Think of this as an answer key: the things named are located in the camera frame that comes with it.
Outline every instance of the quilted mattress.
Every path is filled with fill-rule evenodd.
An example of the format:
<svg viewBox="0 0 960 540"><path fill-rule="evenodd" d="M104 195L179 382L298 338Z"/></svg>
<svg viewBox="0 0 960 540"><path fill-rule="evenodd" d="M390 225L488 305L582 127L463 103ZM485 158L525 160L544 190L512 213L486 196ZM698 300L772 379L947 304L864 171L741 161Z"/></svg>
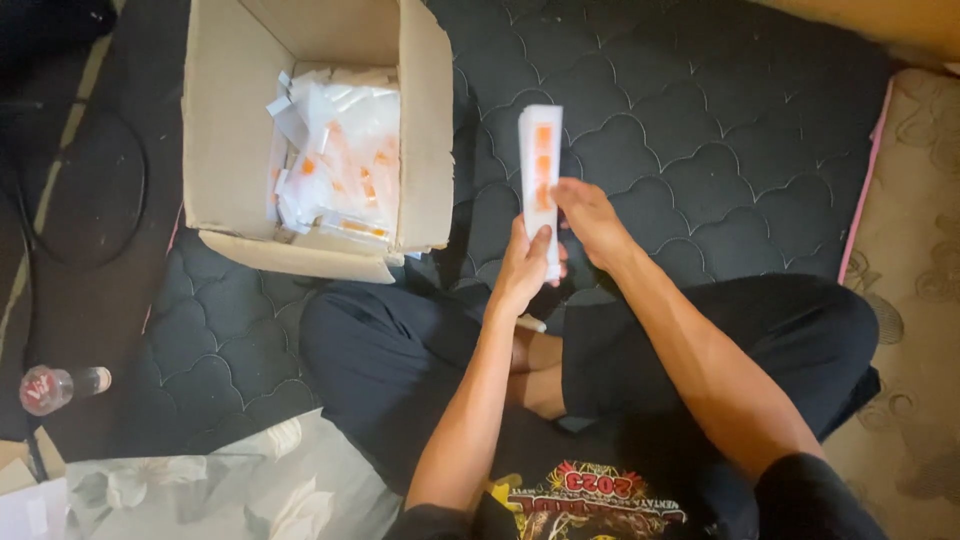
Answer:
<svg viewBox="0 0 960 540"><path fill-rule="evenodd" d="M406 279L492 284L519 208L517 117L564 106L562 173L601 186L680 285L836 278L890 66L851 33L739 0L429 0L454 55L450 244ZM616 294L575 238L534 312ZM205 453L321 405L297 356L317 284L213 254L192 232L132 367L116 455Z"/></svg>

